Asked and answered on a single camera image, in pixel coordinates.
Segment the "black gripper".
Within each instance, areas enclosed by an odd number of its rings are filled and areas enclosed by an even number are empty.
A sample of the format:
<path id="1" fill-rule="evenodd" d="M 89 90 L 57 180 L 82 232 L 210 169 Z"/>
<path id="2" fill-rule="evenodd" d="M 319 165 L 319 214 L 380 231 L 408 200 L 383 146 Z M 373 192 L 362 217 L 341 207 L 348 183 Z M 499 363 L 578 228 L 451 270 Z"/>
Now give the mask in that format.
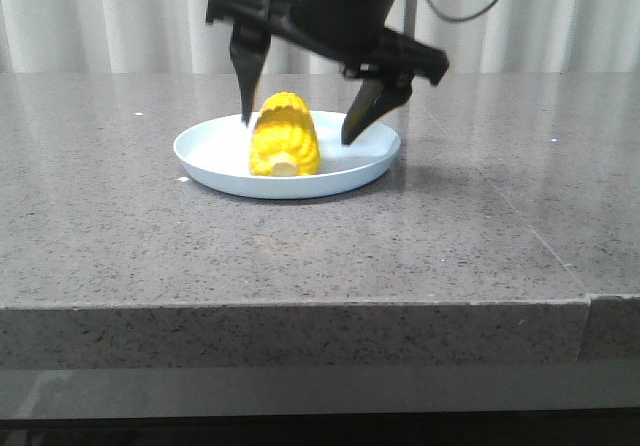
<path id="1" fill-rule="evenodd" d="M 413 76 L 438 84 L 449 67 L 446 53 L 386 28 L 394 0 L 208 0 L 206 20 L 232 23 L 230 59 L 236 72 L 241 121 L 250 122 L 256 88 L 271 38 L 279 36 L 343 64 L 352 77 L 365 79 L 341 128 L 343 145 L 404 105 Z"/>

